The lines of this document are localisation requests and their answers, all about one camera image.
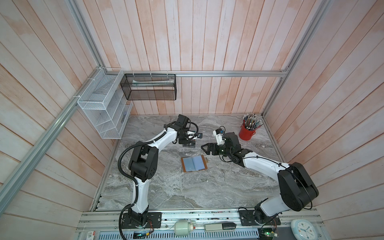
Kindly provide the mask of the brown leather card holder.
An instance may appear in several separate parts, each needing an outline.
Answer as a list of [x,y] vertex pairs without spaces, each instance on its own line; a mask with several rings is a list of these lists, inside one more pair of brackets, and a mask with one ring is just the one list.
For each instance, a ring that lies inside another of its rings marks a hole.
[[207,162],[203,155],[181,158],[183,172],[197,172],[206,170]]

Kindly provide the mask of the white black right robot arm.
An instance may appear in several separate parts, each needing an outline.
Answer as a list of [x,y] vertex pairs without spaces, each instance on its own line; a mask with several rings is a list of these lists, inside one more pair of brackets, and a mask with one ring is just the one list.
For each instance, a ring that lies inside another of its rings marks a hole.
[[255,219],[264,223],[279,213],[301,211],[319,196],[319,191],[305,167],[300,163],[277,162],[241,147],[235,133],[214,131],[216,143],[201,146],[207,155],[228,157],[230,162],[260,172],[277,181],[280,193],[255,206]]

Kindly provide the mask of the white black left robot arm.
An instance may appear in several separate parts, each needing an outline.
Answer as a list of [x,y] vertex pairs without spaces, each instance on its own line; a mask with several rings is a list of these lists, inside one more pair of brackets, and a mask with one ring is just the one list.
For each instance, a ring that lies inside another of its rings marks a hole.
[[134,213],[142,215],[148,210],[149,185],[158,168],[159,153],[176,142],[193,147],[200,137],[198,125],[179,115],[176,121],[164,125],[163,130],[152,139],[135,144],[129,162],[129,176],[134,179],[134,205],[131,207]]

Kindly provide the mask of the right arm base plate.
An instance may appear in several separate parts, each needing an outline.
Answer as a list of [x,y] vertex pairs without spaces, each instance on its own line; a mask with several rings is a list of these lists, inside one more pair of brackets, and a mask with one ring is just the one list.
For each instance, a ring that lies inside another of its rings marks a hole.
[[272,217],[268,217],[257,210],[240,209],[238,213],[242,226],[281,225],[281,220],[278,216],[272,219]]

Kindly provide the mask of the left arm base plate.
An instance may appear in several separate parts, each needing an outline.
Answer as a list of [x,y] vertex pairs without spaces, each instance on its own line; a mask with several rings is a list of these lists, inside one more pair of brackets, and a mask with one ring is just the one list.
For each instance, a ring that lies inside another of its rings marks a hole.
[[138,214],[135,212],[123,213],[121,218],[120,227],[122,229],[138,229],[143,227],[145,229],[160,228],[162,222],[161,212],[149,212]]

